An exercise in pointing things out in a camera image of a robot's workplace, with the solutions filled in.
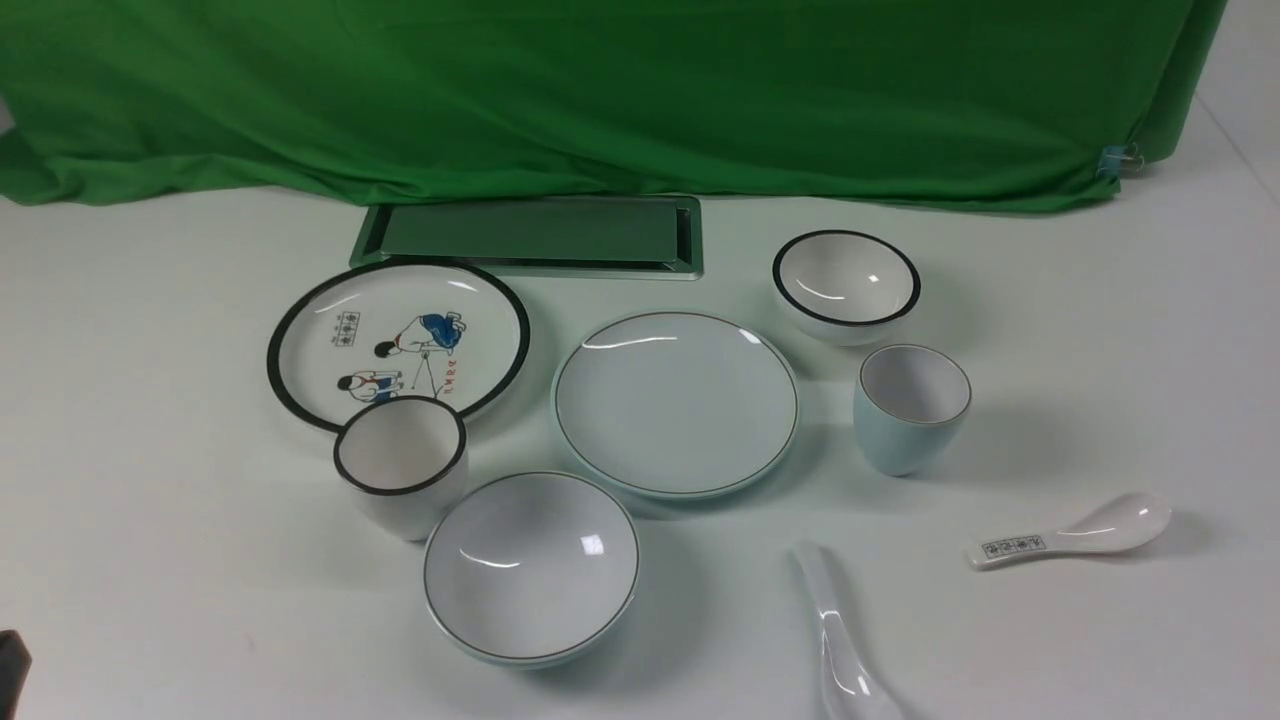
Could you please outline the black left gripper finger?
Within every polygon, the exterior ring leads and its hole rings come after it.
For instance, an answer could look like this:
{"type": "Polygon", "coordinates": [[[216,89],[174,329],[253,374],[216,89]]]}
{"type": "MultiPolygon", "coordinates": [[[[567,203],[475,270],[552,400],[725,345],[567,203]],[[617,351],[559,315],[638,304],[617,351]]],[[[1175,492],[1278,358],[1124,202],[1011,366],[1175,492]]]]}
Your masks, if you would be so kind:
{"type": "Polygon", "coordinates": [[[20,694],[26,684],[32,656],[17,630],[1,632],[1,687],[0,687],[0,715],[1,719],[15,716],[20,694]]]}

